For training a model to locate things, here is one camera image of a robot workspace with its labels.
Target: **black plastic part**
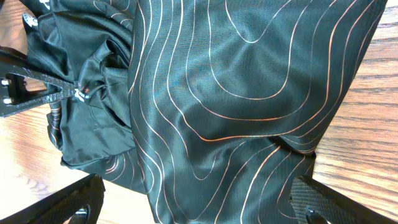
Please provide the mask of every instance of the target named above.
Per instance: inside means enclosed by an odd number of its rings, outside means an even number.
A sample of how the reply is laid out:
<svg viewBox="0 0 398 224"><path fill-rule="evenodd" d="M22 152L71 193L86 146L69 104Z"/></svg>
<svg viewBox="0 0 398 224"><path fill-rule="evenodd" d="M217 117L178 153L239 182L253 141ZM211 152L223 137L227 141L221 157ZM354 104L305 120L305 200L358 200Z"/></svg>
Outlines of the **black plastic part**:
<svg viewBox="0 0 398 224"><path fill-rule="evenodd" d="M47 85L52 85L55 91L28 92L24 88L24 79L33 78ZM0 117L10 116L46 103L53 103L73 96L75 89L70 82L54 78L30 65L23 57L0 48Z"/></svg>
<svg viewBox="0 0 398 224"><path fill-rule="evenodd" d="M290 196L300 224L397 224L307 176L294 179Z"/></svg>

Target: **shiny fabric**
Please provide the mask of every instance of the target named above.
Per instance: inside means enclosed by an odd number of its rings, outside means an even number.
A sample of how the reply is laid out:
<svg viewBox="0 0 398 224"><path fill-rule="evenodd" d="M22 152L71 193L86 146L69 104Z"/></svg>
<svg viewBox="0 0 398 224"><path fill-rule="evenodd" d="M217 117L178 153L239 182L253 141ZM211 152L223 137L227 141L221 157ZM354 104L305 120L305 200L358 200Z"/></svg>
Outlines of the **shiny fabric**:
<svg viewBox="0 0 398 224"><path fill-rule="evenodd" d="M29 60L76 85L49 114L63 164L147 194L157 223L297 223L292 180L386 4L22 2Z"/></svg>
<svg viewBox="0 0 398 224"><path fill-rule="evenodd" d="M131 128L155 220L297 223L292 180L312 173L385 3L139 1Z"/></svg>

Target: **wooden surface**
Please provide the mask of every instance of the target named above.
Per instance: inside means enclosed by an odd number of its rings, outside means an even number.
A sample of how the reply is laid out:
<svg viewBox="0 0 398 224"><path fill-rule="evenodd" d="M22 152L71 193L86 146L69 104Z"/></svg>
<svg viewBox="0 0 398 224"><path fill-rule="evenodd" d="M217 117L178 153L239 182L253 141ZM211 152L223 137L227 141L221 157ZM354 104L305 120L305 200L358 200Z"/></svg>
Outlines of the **wooden surface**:
<svg viewBox="0 0 398 224"><path fill-rule="evenodd" d="M27 52L25 11L19 1L5 0L0 45ZM45 105L0 119L0 219L86 175L60 166L61 152L47 136L49 111ZM314 178L398 221L398 0L387 3L357 77L317 148ZM145 195L105 184L99 223L153 222ZM120 204L122 198L129 203Z"/></svg>

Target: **dark green fabric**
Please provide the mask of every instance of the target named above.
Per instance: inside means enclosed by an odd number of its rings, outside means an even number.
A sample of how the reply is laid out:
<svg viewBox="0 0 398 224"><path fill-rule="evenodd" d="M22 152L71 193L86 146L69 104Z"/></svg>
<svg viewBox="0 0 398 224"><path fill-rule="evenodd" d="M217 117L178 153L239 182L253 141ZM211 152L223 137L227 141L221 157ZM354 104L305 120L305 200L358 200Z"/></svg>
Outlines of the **dark green fabric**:
<svg viewBox="0 0 398 224"><path fill-rule="evenodd" d="M131 128L155 220L297 223L292 180L312 173L385 3L139 1Z"/></svg>
<svg viewBox="0 0 398 224"><path fill-rule="evenodd" d="M386 4L22 2L29 60L76 85L49 114L63 163L146 193L159 223L297 223L292 180Z"/></svg>

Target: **printed logo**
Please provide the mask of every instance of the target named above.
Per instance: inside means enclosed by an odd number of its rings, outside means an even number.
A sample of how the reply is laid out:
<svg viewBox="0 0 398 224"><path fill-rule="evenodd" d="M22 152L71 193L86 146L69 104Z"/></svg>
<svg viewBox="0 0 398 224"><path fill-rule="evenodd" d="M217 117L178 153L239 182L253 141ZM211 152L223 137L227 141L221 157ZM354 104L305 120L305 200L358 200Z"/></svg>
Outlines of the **printed logo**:
<svg viewBox="0 0 398 224"><path fill-rule="evenodd" d="M79 89L75 89L75 97L78 98L80 101L84 102L85 99L88 99L90 96L82 93Z"/></svg>
<svg viewBox="0 0 398 224"><path fill-rule="evenodd" d="M40 1L40 3L43 3L44 6L45 6L48 10L50 10L50 5L49 5L50 0L39 0L39 1Z"/></svg>

